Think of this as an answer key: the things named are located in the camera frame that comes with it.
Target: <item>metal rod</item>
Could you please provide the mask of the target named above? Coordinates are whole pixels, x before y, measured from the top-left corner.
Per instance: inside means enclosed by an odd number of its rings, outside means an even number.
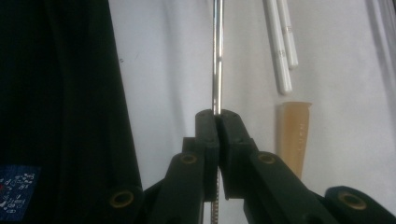
[[[224,38],[224,0],[214,0],[213,7],[213,113],[221,114],[221,84]]]

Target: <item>white tube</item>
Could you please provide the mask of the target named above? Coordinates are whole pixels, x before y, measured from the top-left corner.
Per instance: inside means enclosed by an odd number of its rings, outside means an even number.
[[[271,23],[271,33],[276,57],[276,70],[279,79],[279,88],[282,94],[292,92],[291,80],[288,67],[288,59],[285,52],[282,30],[277,11],[276,0],[267,0],[268,11]]]
[[[291,28],[289,7],[287,0],[277,0],[280,24],[282,27],[283,40],[285,42],[286,54],[288,57],[289,69],[298,66],[297,51],[294,44],[294,35]]]

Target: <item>blue patterned label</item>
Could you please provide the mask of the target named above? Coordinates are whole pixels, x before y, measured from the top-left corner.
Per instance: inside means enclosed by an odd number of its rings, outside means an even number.
[[[40,168],[0,165],[0,221],[22,221]]]

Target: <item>metal grommet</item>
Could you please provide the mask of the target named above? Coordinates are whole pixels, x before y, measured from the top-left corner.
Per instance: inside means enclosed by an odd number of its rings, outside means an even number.
[[[367,208],[367,203],[364,200],[346,191],[338,193],[338,200],[356,210],[364,210]]]
[[[114,208],[123,208],[134,201],[134,194],[129,190],[123,190],[114,193],[108,202]]]
[[[266,154],[259,154],[258,158],[261,162],[266,163],[266,164],[273,164],[276,161],[274,157],[272,157],[270,155],[266,155]]]
[[[184,155],[180,158],[180,160],[185,164],[193,164],[197,162],[197,157],[194,155]]]

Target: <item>black fabric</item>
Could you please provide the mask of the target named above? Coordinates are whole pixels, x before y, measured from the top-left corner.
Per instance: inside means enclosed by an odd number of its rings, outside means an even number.
[[[21,223],[141,188],[129,124],[106,0],[0,1],[0,165],[42,169]]]

